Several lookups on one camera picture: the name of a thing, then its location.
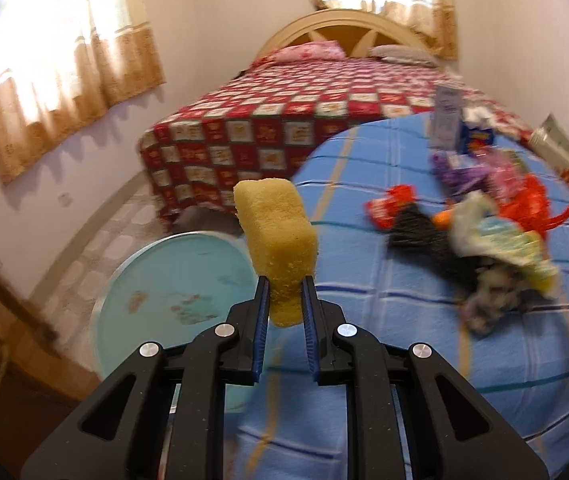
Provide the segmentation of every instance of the arched headboard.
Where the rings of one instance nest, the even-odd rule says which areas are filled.
[[[289,23],[263,45],[256,59],[290,45],[336,40],[349,57],[366,57],[372,46],[403,44],[428,50],[422,39],[407,27],[387,18],[354,9],[312,12]]]

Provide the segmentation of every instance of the sponge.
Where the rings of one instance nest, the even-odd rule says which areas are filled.
[[[314,274],[318,255],[303,200],[282,178],[242,180],[233,197],[253,267],[269,280],[271,321],[281,328],[302,323],[301,282]]]

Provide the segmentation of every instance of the metal screw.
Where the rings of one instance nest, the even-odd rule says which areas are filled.
[[[215,328],[215,335],[219,335],[220,337],[229,337],[230,335],[233,335],[235,331],[236,329],[233,327],[233,325],[230,325],[229,323],[223,323],[222,325],[218,325]]]
[[[338,327],[338,333],[343,337],[353,337],[357,332],[358,329],[349,323],[344,323]]]
[[[160,351],[160,347],[155,343],[145,343],[140,347],[140,355],[142,357],[153,357]]]
[[[418,343],[413,348],[413,354],[421,359],[426,359],[431,355],[431,346],[425,345],[424,343]]]

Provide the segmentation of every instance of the pink pillow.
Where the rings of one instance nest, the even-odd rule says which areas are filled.
[[[272,60],[276,64],[309,61],[311,59],[340,60],[347,57],[338,41],[311,41],[276,50]]]

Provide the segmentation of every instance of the plaid tablecloth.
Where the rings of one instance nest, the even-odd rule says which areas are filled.
[[[308,61],[256,69],[150,128],[142,161],[169,226],[195,204],[234,211],[233,186],[246,178],[289,178],[324,140],[354,124],[433,108],[441,70],[377,59]],[[513,135],[529,128],[482,92]]]
[[[353,128],[325,142],[293,177],[319,233],[319,297],[386,344],[433,345],[556,475],[569,461],[569,222],[548,240],[562,269],[561,299],[508,314],[488,337],[469,335],[452,284],[388,251],[386,235],[363,212],[366,201],[400,183],[416,187],[426,212],[443,208],[424,126],[425,117],[415,115]],[[569,188],[545,163],[503,136],[498,144],[526,158],[555,214],[566,207]],[[235,478],[344,479],[344,387],[312,382],[302,326],[270,328],[265,367],[240,425]]]

